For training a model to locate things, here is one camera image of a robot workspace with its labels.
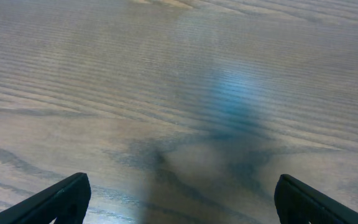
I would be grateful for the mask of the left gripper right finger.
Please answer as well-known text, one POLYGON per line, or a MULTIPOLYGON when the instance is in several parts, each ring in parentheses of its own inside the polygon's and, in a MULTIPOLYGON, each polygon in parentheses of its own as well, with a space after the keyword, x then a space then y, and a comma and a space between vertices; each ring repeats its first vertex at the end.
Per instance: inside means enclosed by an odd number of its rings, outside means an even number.
POLYGON ((302 181, 282 174, 274 202, 281 224, 358 224, 358 213, 302 181))

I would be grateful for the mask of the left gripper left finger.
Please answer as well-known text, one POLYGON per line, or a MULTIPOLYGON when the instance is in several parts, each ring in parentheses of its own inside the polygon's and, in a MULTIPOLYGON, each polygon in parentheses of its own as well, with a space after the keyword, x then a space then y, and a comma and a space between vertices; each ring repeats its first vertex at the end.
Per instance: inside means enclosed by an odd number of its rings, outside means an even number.
POLYGON ((0 212, 0 224, 82 224, 90 198, 88 176, 78 172, 0 212))

